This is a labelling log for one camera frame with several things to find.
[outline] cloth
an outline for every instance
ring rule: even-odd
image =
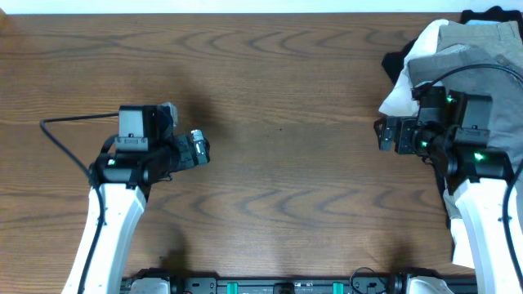
[[[404,66],[410,60],[431,56],[436,53],[438,43],[438,33],[442,25],[448,25],[448,20],[432,21],[419,35],[418,40],[414,43],[412,50],[405,57]],[[401,70],[398,82],[394,86],[391,94],[383,101],[379,111],[386,115],[409,116],[418,111],[418,105],[413,103],[410,89],[412,83],[409,79],[409,71],[406,66]]]
[[[454,241],[452,263],[474,269],[471,243],[468,241],[467,228],[462,218],[450,220],[450,234]]]
[[[509,21],[491,25],[464,25],[449,22],[440,27],[437,51],[463,44],[483,48],[491,56],[502,55],[523,68],[521,37],[517,22]]]
[[[521,12],[519,11],[504,11],[499,6],[492,7],[483,13],[475,13],[471,10],[463,11],[459,23],[466,24],[470,20],[494,20],[500,22],[514,20],[517,22],[520,38],[523,39],[523,17],[521,17]]]
[[[398,82],[400,72],[404,68],[403,63],[405,61],[405,57],[407,54],[409,54],[410,50],[412,50],[412,47],[416,41],[417,39],[408,42],[400,52],[389,52],[385,55],[385,57],[383,57],[382,67],[385,69],[385,72],[393,83]]]
[[[523,38],[523,18],[519,11],[504,11],[501,7],[492,7],[483,13],[475,13],[467,10],[461,14],[460,24],[467,25],[491,25],[505,21],[517,21],[521,38]],[[400,52],[390,52],[383,57],[382,67],[393,83],[398,81],[401,70],[404,68],[404,59],[409,54],[416,40],[403,47]]]

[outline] wooden table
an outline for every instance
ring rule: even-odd
[[[381,60],[441,14],[10,16],[0,31],[0,292],[58,292],[83,232],[84,175],[41,118],[171,101],[206,167],[153,187],[126,274],[340,276],[450,263],[433,171],[378,151]],[[52,131],[86,164],[114,119]]]

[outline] black cable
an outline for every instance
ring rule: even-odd
[[[492,64],[478,64],[478,65],[466,65],[457,69],[453,69],[449,71],[448,73],[443,74],[439,78],[435,79],[434,81],[422,85],[421,87],[424,87],[423,91],[421,91],[416,97],[418,98],[427,93],[427,91],[433,87],[437,82],[441,81],[444,78],[447,78],[448,76],[462,72],[463,70],[469,70],[469,69],[498,69],[502,70],[506,73],[511,74],[514,78],[518,80],[518,82],[523,84],[523,76],[521,76],[517,71],[509,69],[508,67],[502,66],[502,65],[492,65]],[[514,174],[514,178],[510,180],[507,186],[507,190],[505,191],[505,194],[503,196],[503,214],[502,214],[502,221],[503,221],[503,230],[505,231],[505,239],[507,240],[507,247],[508,252],[510,253],[510,258],[512,259],[512,264],[514,265],[514,270],[516,271],[517,280],[519,281],[521,289],[523,289],[523,273],[521,272],[521,267],[519,262],[517,261],[517,255],[516,250],[514,249],[514,242],[512,241],[512,233],[510,231],[510,228],[508,227],[508,222],[510,221],[510,217],[508,215],[508,200],[510,199],[510,195],[512,194],[512,189],[514,189],[514,185],[517,182],[517,178],[521,174],[521,170],[523,169],[523,160],[521,160],[520,165],[518,166],[516,173]]]
[[[118,113],[113,114],[97,114],[97,115],[86,115],[86,116],[77,116],[77,117],[70,117],[70,118],[46,118],[40,121],[40,128],[42,129],[43,133],[46,134],[46,136],[55,143],[58,148],[60,148],[62,151],[64,151],[65,154],[67,154],[73,161],[80,167],[82,172],[86,175],[86,177],[89,179],[89,182],[92,185],[92,188],[96,191],[96,196],[98,197],[98,204],[100,204],[100,215],[98,216],[98,224],[96,224],[96,231],[95,235],[92,239],[91,248],[89,248],[89,253],[87,254],[87,259],[85,261],[85,265],[83,266],[82,276],[80,277],[80,282],[78,284],[78,294],[83,293],[83,290],[85,288],[85,280],[87,278],[87,272],[89,271],[89,265],[91,265],[92,256],[96,249],[96,244],[98,243],[98,238],[100,237],[101,228],[105,223],[105,204],[104,199],[101,197],[100,192],[100,185],[98,184],[98,179],[96,179],[89,171],[88,169],[83,165],[80,160],[74,156],[63,144],[61,144],[58,139],[56,139],[47,129],[46,123],[54,123],[54,122],[68,122],[68,121],[74,121],[74,120],[82,120],[82,119],[92,119],[92,118],[108,118],[108,117],[114,117],[118,116]]]
[[[505,239],[507,240],[508,252],[510,253],[510,257],[512,258],[512,263],[514,264],[514,270],[516,271],[517,280],[520,282],[520,287],[523,289],[523,274],[521,274],[521,267],[519,262],[517,262],[516,250],[514,249],[512,234],[510,231],[510,227],[508,226],[508,222],[511,219],[511,217],[508,215],[508,200],[510,199],[512,189],[514,189],[514,185],[516,185],[517,179],[520,177],[521,170],[523,170],[523,160],[521,160],[520,165],[517,167],[516,173],[514,174],[514,177],[508,183],[507,189],[505,190],[505,195],[503,196],[503,213],[501,219],[503,221],[503,229],[505,231]]]
[[[355,277],[355,275],[356,275],[359,271],[361,271],[361,270],[369,270],[369,271],[373,272],[373,274],[376,274],[376,272],[375,272],[373,269],[371,269],[371,268],[369,268],[369,267],[366,267],[366,266],[362,266],[362,267],[360,267],[359,269],[356,269],[355,271],[352,272],[351,277],[349,278],[349,286],[351,286],[352,290],[353,290],[354,292],[358,293],[358,294],[366,294],[366,293],[363,293],[363,292],[361,292],[360,290],[358,290],[358,289],[357,289],[356,287],[354,287],[354,285],[352,284],[352,279],[353,279],[353,278]],[[381,291],[381,292],[377,292],[376,294],[383,294],[383,293],[387,292],[387,290],[388,290],[388,285],[387,285],[387,283],[385,283],[385,281],[383,281],[380,277],[376,277],[376,278],[378,278],[378,280],[379,280],[380,282],[382,282],[383,286],[385,287],[385,290],[383,290],[383,291]]]
[[[440,76],[439,78],[435,79],[434,81],[429,82],[428,84],[424,84],[424,85],[420,86],[420,87],[424,87],[425,89],[422,92],[420,92],[417,95],[417,97],[421,97],[421,96],[427,94],[427,91],[432,86],[434,86],[437,82],[441,81],[442,79],[447,78],[448,76],[453,75],[455,73],[462,72],[463,70],[469,70],[469,69],[498,69],[498,70],[502,70],[502,71],[504,71],[506,73],[509,73],[509,74],[513,75],[515,78],[517,78],[519,80],[519,82],[523,82],[523,76],[521,76],[517,71],[509,69],[508,67],[505,67],[505,66],[502,66],[502,65],[492,65],[492,64],[465,65],[465,66],[459,67],[457,69],[452,69],[451,71],[449,71],[448,73],[443,74],[442,76]]]

